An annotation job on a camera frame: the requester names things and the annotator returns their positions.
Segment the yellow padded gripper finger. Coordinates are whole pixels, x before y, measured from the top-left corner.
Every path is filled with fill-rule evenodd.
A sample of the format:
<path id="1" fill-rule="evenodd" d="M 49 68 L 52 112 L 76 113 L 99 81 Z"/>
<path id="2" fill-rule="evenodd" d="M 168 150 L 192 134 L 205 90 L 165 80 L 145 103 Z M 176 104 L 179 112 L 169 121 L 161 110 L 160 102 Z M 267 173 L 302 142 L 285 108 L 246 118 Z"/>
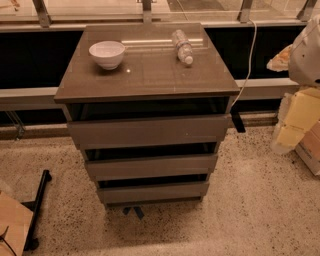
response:
<path id="1" fill-rule="evenodd" d="M 271 71 L 282 72 L 289 69 L 290 52 L 292 45 L 286 46 L 267 63 L 267 68 Z"/>
<path id="2" fill-rule="evenodd" d="M 319 119 L 319 88 L 304 87 L 294 94 L 286 93 L 280 103 L 271 149 L 277 154 L 295 149 Z"/>

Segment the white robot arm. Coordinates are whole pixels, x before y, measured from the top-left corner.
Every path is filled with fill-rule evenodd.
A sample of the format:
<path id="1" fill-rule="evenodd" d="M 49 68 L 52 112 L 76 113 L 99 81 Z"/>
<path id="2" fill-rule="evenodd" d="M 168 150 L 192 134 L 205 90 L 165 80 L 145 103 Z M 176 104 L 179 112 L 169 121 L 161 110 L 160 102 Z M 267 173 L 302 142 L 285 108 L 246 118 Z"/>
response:
<path id="1" fill-rule="evenodd" d="M 300 88 L 281 100 L 271 149 L 286 154 L 295 149 L 320 119 L 320 15 L 309 20 L 294 42 L 275 55 L 267 68 L 287 71 Z"/>

